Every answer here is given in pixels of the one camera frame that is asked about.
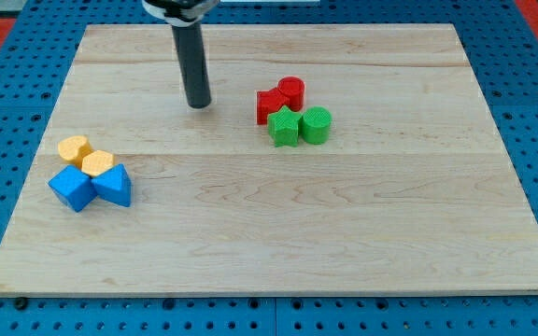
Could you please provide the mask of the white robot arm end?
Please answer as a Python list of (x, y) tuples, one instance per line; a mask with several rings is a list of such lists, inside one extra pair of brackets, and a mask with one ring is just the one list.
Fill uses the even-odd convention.
[(219, 0), (142, 0), (142, 7), (152, 17), (176, 27), (199, 22)]

